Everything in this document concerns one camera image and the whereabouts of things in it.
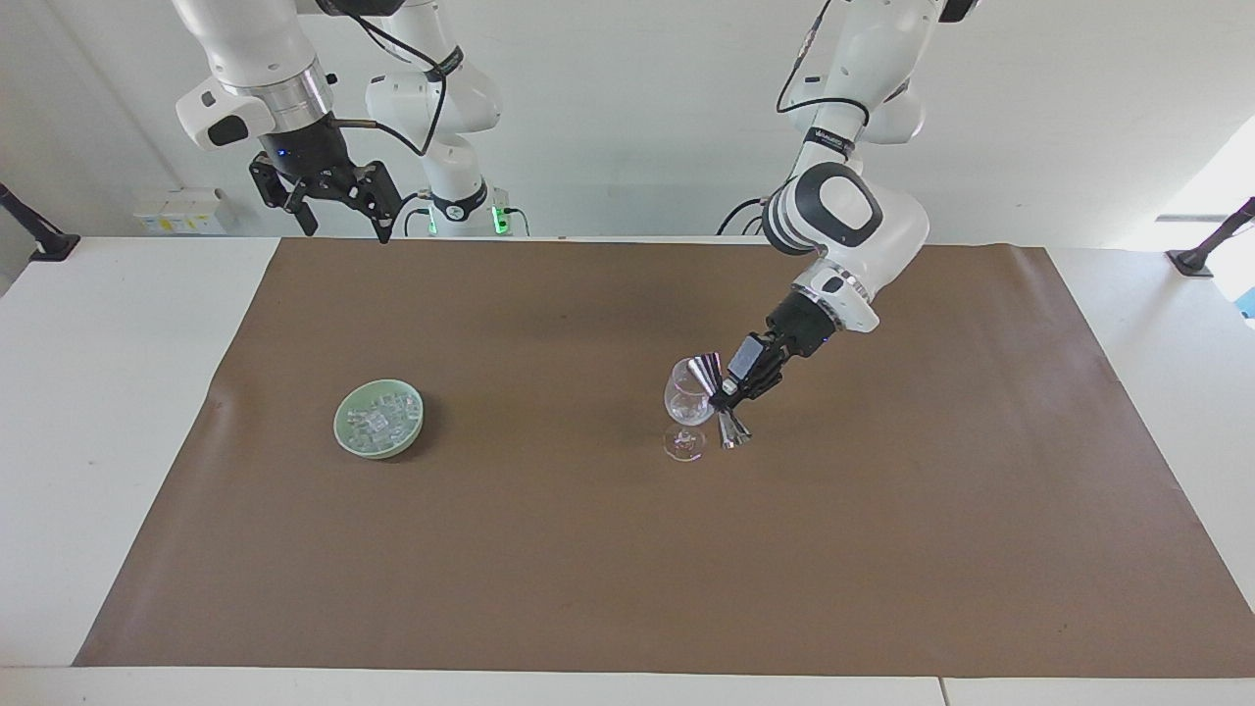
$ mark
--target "green bowl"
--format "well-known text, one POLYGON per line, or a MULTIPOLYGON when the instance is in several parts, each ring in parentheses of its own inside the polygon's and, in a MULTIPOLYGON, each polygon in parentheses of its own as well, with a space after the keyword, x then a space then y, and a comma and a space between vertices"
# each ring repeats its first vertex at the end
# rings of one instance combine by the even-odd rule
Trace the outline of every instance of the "green bowl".
POLYGON ((354 456, 360 456, 371 461, 392 459, 393 456, 409 449, 409 446, 414 444, 414 440, 418 439, 418 433, 422 431, 422 429, 423 396, 419 395, 413 386, 399 380, 376 380, 374 382, 368 382, 366 385, 350 393, 349 396, 344 399, 344 403, 340 403, 340 408, 335 411, 335 440, 340 444, 340 448, 354 456), (414 398, 418 401, 418 420, 404 420, 404 429, 407 429, 407 434, 395 443, 389 440, 388 444, 361 445, 361 435, 354 430, 349 416, 355 411, 370 410, 378 400, 388 395, 414 398), (414 429, 408 429, 410 425, 413 425, 414 429))

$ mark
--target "glass base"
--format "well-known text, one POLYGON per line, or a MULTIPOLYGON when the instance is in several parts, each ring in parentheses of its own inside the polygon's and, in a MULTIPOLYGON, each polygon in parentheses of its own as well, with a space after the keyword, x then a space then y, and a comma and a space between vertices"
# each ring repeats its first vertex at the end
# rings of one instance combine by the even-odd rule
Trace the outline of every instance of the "glass base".
POLYGON ((663 451, 681 464, 697 461, 705 453, 705 434, 699 429, 671 425, 663 435, 663 451))

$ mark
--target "brown paper mat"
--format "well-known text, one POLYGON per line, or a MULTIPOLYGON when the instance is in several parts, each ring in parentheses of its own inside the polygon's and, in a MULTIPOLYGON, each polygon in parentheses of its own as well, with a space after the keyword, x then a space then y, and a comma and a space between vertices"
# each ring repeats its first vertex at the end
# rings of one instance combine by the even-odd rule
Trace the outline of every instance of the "brown paper mat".
POLYGON ((1255 618, 1040 250, 929 247, 663 455, 762 247, 286 240, 83 666, 1251 677, 1255 618), (331 436, 399 377, 393 463, 331 436), (712 439, 714 430, 708 430, 712 439))

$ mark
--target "green led light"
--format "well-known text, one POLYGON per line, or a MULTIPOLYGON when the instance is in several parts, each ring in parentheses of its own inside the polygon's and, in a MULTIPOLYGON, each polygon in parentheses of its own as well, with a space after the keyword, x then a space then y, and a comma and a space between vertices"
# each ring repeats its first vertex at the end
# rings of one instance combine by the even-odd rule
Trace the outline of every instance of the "green led light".
POLYGON ((510 232, 510 216, 498 206, 492 207, 492 218, 497 222, 497 234, 510 232))

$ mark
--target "white wall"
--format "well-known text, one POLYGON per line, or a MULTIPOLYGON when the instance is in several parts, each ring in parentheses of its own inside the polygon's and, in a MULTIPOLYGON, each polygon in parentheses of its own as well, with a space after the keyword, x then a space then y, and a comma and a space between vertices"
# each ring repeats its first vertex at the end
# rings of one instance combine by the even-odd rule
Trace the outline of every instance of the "white wall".
POLYGON ((0 296, 13 285, 26 263, 25 232, 11 218, 0 221, 0 296))
MULTIPOLYGON (((799 137, 772 102, 818 5, 448 0, 444 10, 468 55, 502 84, 501 125, 473 140, 537 231, 697 234, 786 176, 799 137)), ((50 217, 133 232, 133 188, 183 183, 226 188, 246 233, 297 232, 259 207, 245 172, 254 145, 201 153, 183 137, 172 105, 207 68, 167 0, 3 6, 3 110, 26 102, 33 114, 0 142, 35 150, 39 163, 19 169, 5 158, 0 178, 20 172, 50 217), (61 35, 51 50, 48 34, 61 35), (64 179, 77 181, 83 204, 64 179)), ((1249 0, 984 3, 940 29, 921 65, 925 133, 868 148, 868 174, 916 193, 939 242, 1114 243, 1255 114, 1255 93, 1234 90, 1255 73, 1244 21, 1252 13, 1249 0)), ((341 78, 338 113, 363 115, 361 87, 398 64, 351 23, 304 23, 341 78)), ((351 144, 359 161, 388 159, 402 188, 423 184, 388 138, 355 133, 351 144)), ((326 233, 366 233, 353 214, 316 209, 326 233)))

